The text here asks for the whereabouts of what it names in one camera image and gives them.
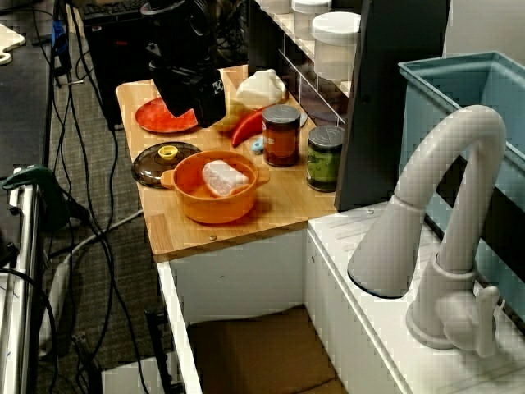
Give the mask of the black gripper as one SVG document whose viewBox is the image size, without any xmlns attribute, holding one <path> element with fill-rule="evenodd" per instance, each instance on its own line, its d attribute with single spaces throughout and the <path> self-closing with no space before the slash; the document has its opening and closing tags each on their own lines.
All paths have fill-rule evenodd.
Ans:
<svg viewBox="0 0 525 394">
<path fill-rule="evenodd" d="M 209 127 L 226 115 L 221 74 L 214 66 L 193 70 L 161 61 L 148 64 L 167 110 L 180 117 L 195 108 L 197 123 Z"/>
</svg>

